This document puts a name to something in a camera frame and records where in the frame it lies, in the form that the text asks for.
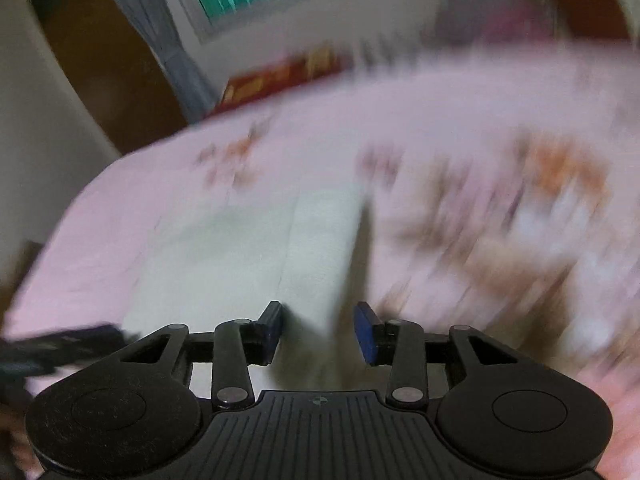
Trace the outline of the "pale green small cloth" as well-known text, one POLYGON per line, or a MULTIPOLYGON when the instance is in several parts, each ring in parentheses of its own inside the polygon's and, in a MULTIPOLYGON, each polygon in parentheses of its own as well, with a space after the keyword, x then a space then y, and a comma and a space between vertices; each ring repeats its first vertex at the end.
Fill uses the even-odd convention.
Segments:
POLYGON ((252 371, 255 390, 347 389, 362 369, 346 310, 363 291, 367 221, 358 188, 194 212, 152 243, 125 330, 147 335, 180 323, 208 332, 256 320, 277 301, 285 330, 272 364, 252 371))

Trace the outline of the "pile of folded clothes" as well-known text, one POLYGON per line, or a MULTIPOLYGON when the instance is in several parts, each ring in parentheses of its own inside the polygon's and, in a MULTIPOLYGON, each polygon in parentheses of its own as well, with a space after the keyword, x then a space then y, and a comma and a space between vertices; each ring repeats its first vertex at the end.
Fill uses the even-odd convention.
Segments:
POLYGON ((529 44, 553 37, 544 9, 528 0, 451 0, 437 14, 437 39, 451 47, 529 44))

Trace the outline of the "pink floral bed sheet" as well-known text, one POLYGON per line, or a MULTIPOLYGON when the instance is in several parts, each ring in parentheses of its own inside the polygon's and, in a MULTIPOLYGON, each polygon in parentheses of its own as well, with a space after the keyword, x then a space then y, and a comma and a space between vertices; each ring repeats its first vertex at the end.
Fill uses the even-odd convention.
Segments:
POLYGON ((601 472, 638 477, 639 57, 620 48, 324 84, 127 155, 67 209, 6 330, 124 327, 166 226, 334 188, 366 196, 357 299, 426 328, 484 328, 595 388, 614 417, 601 472))

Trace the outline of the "dark brown wooden door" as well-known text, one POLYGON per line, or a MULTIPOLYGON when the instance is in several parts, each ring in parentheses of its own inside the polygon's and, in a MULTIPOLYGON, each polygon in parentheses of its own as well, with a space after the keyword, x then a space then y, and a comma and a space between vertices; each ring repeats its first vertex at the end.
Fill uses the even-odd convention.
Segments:
POLYGON ((119 153, 186 126, 156 58, 114 0, 30 3, 56 62, 119 153))

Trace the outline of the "red floral pillow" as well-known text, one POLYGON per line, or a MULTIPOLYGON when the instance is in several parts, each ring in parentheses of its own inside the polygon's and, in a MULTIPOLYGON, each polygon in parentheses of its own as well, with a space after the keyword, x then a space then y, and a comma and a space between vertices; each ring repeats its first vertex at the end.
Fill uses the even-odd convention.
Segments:
POLYGON ((344 73, 352 66, 354 58, 346 49, 335 47, 330 42, 319 44, 277 63, 230 77, 220 100, 207 116, 227 113, 270 96, 314 84, 344 73))

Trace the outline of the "grey striped pillow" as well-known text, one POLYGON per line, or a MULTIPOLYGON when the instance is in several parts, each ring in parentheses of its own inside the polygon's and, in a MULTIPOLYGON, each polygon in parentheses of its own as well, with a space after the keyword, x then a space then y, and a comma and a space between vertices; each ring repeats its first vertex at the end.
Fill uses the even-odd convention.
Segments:
POLYGON ((442 43, 428 29, 393 30, 358 39, 348 54, 353 70, 373 74, 416 67, 438 58, 443 50, 442 43))

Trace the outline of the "grey left curtain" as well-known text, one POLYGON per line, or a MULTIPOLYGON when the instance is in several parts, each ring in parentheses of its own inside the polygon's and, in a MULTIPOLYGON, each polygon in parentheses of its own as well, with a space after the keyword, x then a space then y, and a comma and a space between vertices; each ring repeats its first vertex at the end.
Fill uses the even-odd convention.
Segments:
POLYGON ((166 0, 114 0, 157 58, 190 124, 202 120, 217 102, 214 87, 184 50, 166 0))

